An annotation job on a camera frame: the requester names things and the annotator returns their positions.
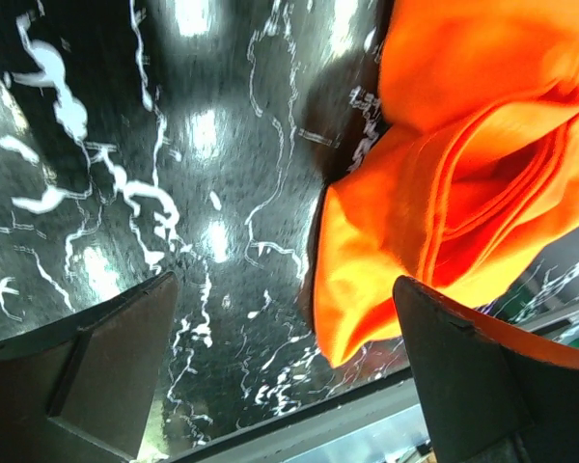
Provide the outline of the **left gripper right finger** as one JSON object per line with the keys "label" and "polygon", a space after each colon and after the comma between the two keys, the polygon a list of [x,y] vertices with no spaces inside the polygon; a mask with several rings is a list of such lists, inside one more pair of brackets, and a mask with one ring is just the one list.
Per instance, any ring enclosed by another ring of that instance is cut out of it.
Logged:
{"label": "left gripper right finger", "polygon": [[437,461],[579,462],[579,349],[408,277],[393,300]]}

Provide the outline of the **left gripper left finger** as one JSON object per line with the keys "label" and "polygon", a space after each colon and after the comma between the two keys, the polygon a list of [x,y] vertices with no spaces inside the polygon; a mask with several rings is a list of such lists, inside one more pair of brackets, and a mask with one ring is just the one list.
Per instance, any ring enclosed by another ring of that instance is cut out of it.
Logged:
{"label": "left gripper left finger", "polygon": [[0,462],[136,459],[178,293],[168,272],[0,340]]}

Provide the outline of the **orange t shirt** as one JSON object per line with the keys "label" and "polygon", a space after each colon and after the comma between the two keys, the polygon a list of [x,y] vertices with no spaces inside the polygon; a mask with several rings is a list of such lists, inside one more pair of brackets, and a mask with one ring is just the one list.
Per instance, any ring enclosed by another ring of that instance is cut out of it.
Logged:
{"label": "orange t shirt", "polygon": [[476,308],[579,227],[579,1],[399,1],[379,96],[389,129],[322,207],[332,367],[400,334],[397,278]]}

